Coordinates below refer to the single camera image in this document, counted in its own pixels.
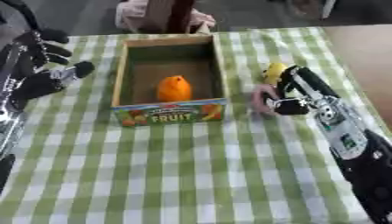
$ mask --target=floor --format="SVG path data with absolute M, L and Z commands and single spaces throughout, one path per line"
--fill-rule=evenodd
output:
M 71 35 L 122 32 L 114 25 L 119 0 L 25 1 L 42 25 L 62 29 Z M 391 7 L 389 0 L 339 0 L 332 15 L 320 20 L 296 16 L 283 0 L 198 0 L 196 3 L 196 8 L 214 15 L 218 21 L 216 30 L 221 32 L 248 28 L 392 24 Z M 12 24 L 21 24 L 23 19 L 17 13 L 2 5 L 0 11 Z

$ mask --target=robot finger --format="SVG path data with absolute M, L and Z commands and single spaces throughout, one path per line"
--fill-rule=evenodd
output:
M 69 62 L 66 58 L 61 57 L 58 54 L 48 53 L 47 57 L 48 57 L 50 62 L 61 64 L 61 65 L 64 65 L 64 66 L 68 65 L 68 62 Z
M 41 32 L 41 38 L 47 41 L 55 41 L 61 44 L 69 42 L 68 35 L 64 31 L 44 29 Z
M 66 57 L 66 58 L 71 57 L 72 55 L 72 53 L 67 49 L 64 49 L 56 45 L 44 44 L 44 47 L 46 48 L 47 53 L 58 54 L 59 56 Z

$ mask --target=pink object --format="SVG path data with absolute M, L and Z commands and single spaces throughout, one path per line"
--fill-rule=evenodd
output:
M 266 115 L 276 115 L 274 111 L 272 111 L 267 105 L 264 104 L 263 93 L 269 94 L 274 100 L 279 99 L 277 93 L 275 92 L 275 89 L 271 85 L 260 84 L 255 88 L 255 91 L 252 95 L 252 103 L 255 107 L 255 110 Z
M 128 0 L 119 3 L 115 13 L 115 25 L 132 32 L 154 29 L 165 32 L 173 3 L 174 0 Z M 192 9 L 190 25 L 202 24 L 212 28 L 216 21 L 212 16 Z

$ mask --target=black robotic glove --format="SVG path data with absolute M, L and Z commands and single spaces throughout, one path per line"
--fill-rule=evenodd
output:
M 68 50 L 50 43 L 50 41 L 60 44 L 68 43 L 69 38 L 63 31 L 52 29 L 28 31 L 15 38 L 15 41 L 27 46 L 27 52 L 35 68 L 42 67 L 48 62 L 67 65 L 67 58 L 72 55 Z
M 3 90 L 3 96 L 7 95 L 6 101 L 11 107 L 23 110 L 30 99 L 59 92 L 72 80 L 83 78 L 94 70 L 90 62 L 77 63 L 64 71 L 39 69 L 48 62 L 68 64 L 72 54 L 51 43 L 65 44 L 68 41 L 63 31 L 28 31 L 0 52 L 0 65 L 3 64 L 0 67 L 0 90 Z

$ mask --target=green and white checkered tablecloth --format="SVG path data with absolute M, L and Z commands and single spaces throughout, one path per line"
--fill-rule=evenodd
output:
M 1 224 L 368 222 L 310 115 L 250 109 L 262 70 L 271 61 L 296 63 L 388 134 L 321 29 L 215 34 L 225 120 L 125 129 L 109 111 L 121 43 L 153 37 L 71 39 L 73 62 L 92 60 L 96 71 L 31 104 L 0 199 Z

